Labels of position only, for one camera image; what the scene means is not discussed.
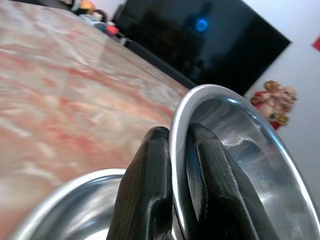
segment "black tv screen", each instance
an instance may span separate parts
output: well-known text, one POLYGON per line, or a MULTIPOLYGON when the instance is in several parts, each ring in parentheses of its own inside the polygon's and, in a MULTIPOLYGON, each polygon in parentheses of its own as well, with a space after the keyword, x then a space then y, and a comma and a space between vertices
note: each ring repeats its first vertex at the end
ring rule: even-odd
POLYGON ((114 22, 197 85, 242 95, 290 43, 241 0, 128 0, 114 22))

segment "ganesha idol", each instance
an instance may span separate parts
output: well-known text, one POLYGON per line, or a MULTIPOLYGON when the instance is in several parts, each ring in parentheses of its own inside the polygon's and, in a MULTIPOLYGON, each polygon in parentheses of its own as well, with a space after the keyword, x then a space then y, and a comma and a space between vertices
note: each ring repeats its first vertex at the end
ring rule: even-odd
POLYGON ((280 87, 276 81, 264 83, 264 91, 257 91, 250 102, 269 121, 275 130, 288 124, 289 113, 297 100, 297 92, 289 86, 280 87))

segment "white wall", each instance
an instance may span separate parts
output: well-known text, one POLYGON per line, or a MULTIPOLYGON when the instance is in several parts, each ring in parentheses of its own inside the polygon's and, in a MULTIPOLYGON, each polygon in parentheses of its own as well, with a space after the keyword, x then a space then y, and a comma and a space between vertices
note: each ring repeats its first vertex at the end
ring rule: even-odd
POLYGON ((116 13, 119 4, 124 4, 126 0, 91 0, 97 9, 104 10, 111 19, 116 13))
POLYGON ((278 133, 293 155, 320 209, 320 52, 312 43, 320 35, 319 0, 244 0, 292 44, 245 94, 250 98, 274 80, 297 90, 289 124, 278 133))

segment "marble table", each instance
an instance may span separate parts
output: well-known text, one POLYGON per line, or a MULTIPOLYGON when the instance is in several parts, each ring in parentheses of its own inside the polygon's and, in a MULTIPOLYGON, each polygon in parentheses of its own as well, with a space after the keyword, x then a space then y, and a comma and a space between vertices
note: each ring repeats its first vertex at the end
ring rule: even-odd
POLYGON ((63 183, 127 167, 187 91, 68 11, 0 0, 0 240, 63 183))

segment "stainless steel bowl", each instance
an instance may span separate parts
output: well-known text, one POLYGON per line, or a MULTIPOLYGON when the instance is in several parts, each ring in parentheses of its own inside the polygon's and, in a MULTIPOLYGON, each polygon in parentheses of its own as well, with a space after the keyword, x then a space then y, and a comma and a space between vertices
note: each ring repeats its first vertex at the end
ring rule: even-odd
MULTIPOLYGON (((10 240, 106 240, 125 169, 78 177, 53 192, 24 220, 10 240)), ((172 237, 182 240, 173 217, 172 237)))
POLYGON ((195 219, 186 214, 192 211, 185 164, 186 134, 191 123, 212 130, 248 175, 280 240, 320 239, 317 212, 278 134, 243 97, 209 84, 195 87, 184 96, 170 128, 174 204, 186 239, 195 224, 195 219))

